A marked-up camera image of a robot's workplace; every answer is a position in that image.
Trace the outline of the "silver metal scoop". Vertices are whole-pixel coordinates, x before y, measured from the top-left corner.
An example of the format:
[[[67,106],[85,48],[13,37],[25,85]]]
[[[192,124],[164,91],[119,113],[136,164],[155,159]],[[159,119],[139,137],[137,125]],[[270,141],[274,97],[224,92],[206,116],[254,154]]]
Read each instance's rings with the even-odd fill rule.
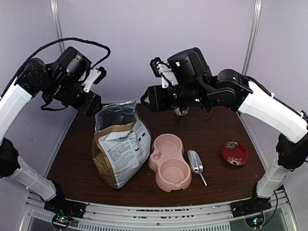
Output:
[[[201,177],[203,184],[205,187],[207,187],[207,182],[203,176],[203,164],[202,161],[200,159],[200,156],[198,155],[198,153],[194,150],[188,150],[187,151],[187,156],[190,162],[190,167],[191,167],[191,171],[194,174],[197,174]]]

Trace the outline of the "brown pet food bag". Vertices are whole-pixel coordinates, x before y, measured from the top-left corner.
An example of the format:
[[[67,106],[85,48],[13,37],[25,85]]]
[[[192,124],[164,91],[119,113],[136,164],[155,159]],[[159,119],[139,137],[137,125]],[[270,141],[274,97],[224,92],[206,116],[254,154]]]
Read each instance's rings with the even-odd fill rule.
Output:
[[[136,101],[106,105],[95,115],[92,160],[98,176],[122,188],[150,156],[151,134],[137,114]]]

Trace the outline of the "pink double pet bowl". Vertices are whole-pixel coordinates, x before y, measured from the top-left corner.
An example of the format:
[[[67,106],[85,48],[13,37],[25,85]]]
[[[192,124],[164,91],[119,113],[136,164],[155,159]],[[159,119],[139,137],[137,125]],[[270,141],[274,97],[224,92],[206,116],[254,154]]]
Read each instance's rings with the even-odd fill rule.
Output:
[[[148,166],[155,172],[155,181],[161,190],[171,192],[189,187],[192,173],[183,152],[182,140],[174,134],[162,134],[154,140]]]

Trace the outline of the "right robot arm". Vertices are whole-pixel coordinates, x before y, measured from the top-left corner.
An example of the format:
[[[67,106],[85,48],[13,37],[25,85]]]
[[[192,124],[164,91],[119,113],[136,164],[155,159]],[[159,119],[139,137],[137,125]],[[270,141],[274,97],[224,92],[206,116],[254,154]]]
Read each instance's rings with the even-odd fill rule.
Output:
[[[178,52],[163,62],[150,61],[160,85],[150,86],[141,103],[152,112],[200,107],[210,111],[224,106],[247,114],[279,131],[278,159],[253,187],[250,199],[240,202],[250,212],[257,212],[269,202],[287,174],[303,165],[308,156],[308,116],[296,111],[269,92],[254,78],[225,69],[212,75],[199,48]]]

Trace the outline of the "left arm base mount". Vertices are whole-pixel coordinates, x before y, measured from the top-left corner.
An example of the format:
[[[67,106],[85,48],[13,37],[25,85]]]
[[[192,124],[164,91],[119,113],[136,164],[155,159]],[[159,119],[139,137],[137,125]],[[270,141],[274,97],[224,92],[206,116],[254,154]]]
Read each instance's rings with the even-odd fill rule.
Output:
[[[44,202],[44,209],[54,213],[51,224],[57,230],[63,230],[71,225],[77,225],[77,218],[83,218],[86,204],[66,200],[63,205],[53,205],[51,201]]]

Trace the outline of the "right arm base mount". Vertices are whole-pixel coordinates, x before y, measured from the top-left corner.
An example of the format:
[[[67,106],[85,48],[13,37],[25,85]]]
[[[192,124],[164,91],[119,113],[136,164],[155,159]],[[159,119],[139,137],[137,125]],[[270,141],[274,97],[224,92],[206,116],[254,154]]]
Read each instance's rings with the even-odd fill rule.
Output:
[[[240,200],[230,204],[234,218],[244,217],[248,227],[257,229],[265,224],[264,211],[271,209],[271,203],[267,200],[253,202],[252,199]]]

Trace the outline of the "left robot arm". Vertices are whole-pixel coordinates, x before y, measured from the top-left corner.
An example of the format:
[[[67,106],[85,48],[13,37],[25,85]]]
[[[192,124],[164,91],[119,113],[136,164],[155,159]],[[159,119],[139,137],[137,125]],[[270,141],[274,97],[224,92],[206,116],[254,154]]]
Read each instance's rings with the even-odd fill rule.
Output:
[[[42,95],[42,111],[56,112],[50,108],[52,101],[62,104],[62,109],[72,107],[91,116],[102,108],[101,98],[91,91],[106,76],[103,67],[91,61],[77,49],[68,47],[53,63],[46,64],[32,55],[18,70],[0,101],[0,175],[9,177],[26,189],[36,193],[51,211],[65,214],[74,206],[67,201],[59,184],[48,180],[21,157],[7,134],[17,128],[23,111],[38,94]]]

